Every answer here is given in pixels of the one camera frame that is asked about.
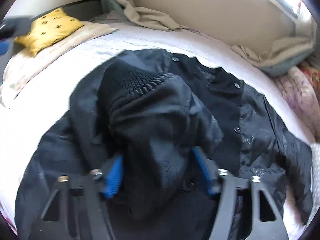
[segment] bed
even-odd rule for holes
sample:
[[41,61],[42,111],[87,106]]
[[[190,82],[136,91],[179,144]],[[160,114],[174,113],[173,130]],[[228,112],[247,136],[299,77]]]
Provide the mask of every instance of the bed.
[[[222,41],[189,28],[164,32],[140,27],[114,12],[93,21],[107,23],[118,31],[89,40],[61,55],[23,87],[9,110],[0,108],[0,210],[13,229],[17,190],[41,136],[68,110],[69,96],[78,82],[125,49],[161,48],[197,57],[211,68],[222,66],[264,94],[297,138],[309,145],[315,142],[310,130],[283,100],[272,79]],[[288,187],[284,223],[290,240],[298,239],[305,229],[299,216]]]

